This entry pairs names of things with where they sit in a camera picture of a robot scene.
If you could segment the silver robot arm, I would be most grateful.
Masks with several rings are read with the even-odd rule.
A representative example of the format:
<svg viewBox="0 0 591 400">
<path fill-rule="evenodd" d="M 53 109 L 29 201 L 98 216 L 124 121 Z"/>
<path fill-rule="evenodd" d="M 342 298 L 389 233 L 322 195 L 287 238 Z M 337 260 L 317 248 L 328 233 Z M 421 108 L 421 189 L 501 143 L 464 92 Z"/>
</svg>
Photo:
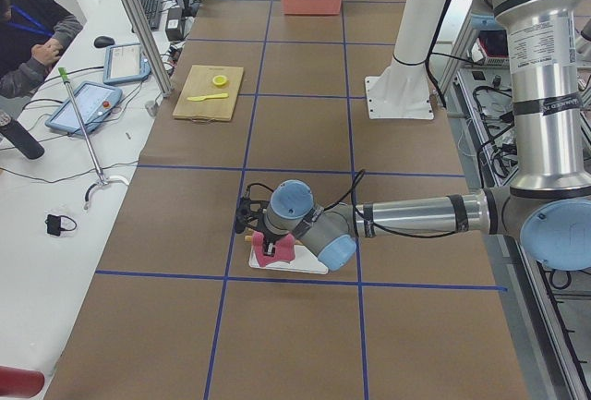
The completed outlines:
<svg viewBox="0 0 591 400">
<path fill-rule="evenodd" d="M 257 218 L 274 242 L 293 235 L 328 269 L 359 236 L 510 236 L 558 270 L 590 265 L 590 175 L 583 160 L 573 11 L 581 0 L 474 0 L 507 33 L 518 170 L 506 187 L 467 195 L 321 207 L 310 187 L 283 182 Z"/>
</svg>

